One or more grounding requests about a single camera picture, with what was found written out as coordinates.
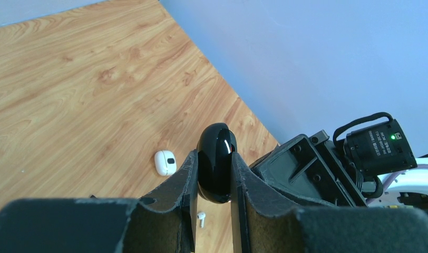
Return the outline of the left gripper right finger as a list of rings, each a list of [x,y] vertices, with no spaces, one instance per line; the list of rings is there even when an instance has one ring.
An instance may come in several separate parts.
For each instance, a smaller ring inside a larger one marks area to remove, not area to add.
[[[299,206],[231,162],[234,252],[428,252],[428,215],[414,208]]]

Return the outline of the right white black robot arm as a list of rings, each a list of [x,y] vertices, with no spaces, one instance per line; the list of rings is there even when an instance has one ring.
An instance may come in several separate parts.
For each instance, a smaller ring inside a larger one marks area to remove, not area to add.
[[[261,180],[301,205],[413,207],[428,213],[428,157],[416,158],[386,112],[300,134],[256,161]]]

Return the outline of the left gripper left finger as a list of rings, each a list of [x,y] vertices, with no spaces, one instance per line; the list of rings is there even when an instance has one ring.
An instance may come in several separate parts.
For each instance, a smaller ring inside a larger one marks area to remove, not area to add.
[[[0,252],[194,252],[197,152],[140,198],[25,198],[0,210]]]

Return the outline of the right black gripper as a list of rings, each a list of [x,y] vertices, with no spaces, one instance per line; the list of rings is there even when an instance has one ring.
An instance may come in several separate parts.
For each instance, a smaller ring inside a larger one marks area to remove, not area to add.
[[[363,178],[338,156],[329,135],[300,134],[254,162],[251,171],[301,205],[366,207]]]

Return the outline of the black earbud charging case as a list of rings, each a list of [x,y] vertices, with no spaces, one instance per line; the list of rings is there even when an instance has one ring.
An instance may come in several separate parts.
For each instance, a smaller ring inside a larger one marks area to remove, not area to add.
[[[199,193],[213,203],[230,201],[232,153],[237,151],[235,135],[223,123],[205,128],[198,144]]]

